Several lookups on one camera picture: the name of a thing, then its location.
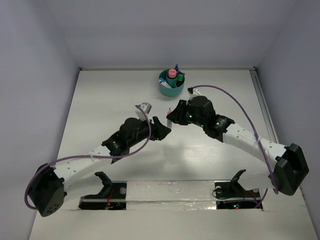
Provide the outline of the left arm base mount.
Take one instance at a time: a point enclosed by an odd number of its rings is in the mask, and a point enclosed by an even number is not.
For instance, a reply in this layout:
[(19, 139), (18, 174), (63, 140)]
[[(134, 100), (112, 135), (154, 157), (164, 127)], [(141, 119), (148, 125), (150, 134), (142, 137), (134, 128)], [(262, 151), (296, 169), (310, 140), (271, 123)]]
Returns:
[(96, 172), (94, 175), (100, 178), (103, 187), (97, 194), (82, 196), (78, 207), (81, 210), (126, 210), (127, 182), (112, 182), (102, 171)]

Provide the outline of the pink cap white pen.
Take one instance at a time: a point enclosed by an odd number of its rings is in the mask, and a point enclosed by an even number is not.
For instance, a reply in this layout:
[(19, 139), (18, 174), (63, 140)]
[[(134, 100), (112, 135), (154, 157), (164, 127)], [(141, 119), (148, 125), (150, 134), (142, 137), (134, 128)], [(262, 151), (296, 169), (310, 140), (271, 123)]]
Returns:
[(168, 88), (168, 89), (172, 88), (162, 77), (159, 78), (159, 83), (165, 88)]

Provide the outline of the blue cap white pen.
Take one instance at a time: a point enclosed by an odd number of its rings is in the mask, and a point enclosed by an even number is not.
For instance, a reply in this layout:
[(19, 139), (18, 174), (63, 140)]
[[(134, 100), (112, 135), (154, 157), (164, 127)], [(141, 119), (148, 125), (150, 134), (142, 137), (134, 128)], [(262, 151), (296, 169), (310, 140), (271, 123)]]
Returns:
[(175, 69), (177, 72), (179, 72), (179, 65), (176, 64), (174, 69)]

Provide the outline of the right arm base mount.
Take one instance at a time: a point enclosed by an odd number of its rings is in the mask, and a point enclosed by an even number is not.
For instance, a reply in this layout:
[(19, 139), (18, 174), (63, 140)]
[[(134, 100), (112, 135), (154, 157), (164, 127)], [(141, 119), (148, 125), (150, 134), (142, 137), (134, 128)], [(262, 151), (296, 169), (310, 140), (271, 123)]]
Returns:
[(218, 210), (263, 209), (260, 192), (245, 190), (239, 183), (245, 171), (245, 169), (238, 171), (231, 180), (214, 183), (211, 195), (216, 200)]

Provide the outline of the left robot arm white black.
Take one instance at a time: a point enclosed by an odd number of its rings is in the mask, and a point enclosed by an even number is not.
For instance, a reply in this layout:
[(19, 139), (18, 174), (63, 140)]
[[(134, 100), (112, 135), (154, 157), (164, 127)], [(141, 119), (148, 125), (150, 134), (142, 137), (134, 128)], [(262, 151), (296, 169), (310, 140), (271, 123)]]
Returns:
[(156, 116), (151, 120), (130, 117), (91, 153), (64, 157), (40, 166), (26, 188), (25, 203), (28, 206), (32, 201), (31, 209), (37, 210), (42, 217), (48, 217), (62, 207), (69, 195), (67, 189), (90, 173), (101, 179), (93, 186), (96, 197), (108, 198), (114, 192), (113, 183), (98, 168), (106, 160), (115, 163), (133, 155), (130, 149), (138, 143), (161, 141), (170, 132), (171, 128), (163, 125)]

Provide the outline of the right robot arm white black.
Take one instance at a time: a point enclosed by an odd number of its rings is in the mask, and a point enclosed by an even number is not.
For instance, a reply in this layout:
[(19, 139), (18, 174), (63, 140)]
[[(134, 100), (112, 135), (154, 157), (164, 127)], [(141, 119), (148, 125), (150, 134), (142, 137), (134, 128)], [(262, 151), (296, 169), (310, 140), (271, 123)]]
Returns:
[(242, 196), (253, 189), (274, 189), (292, 196), (309, 173), (299, 145), (292, 143), (286, 146), (257, 137), (234, 120), (217, 114), (205, 96), (180, 100), (166, 118), (182, 126), (199, 126), (208, 137), (236, 147), (267, 165), (266, 171), (253, 175), (244, 176), (240, 170), (230, 183), (230, 190), (235, 196)]

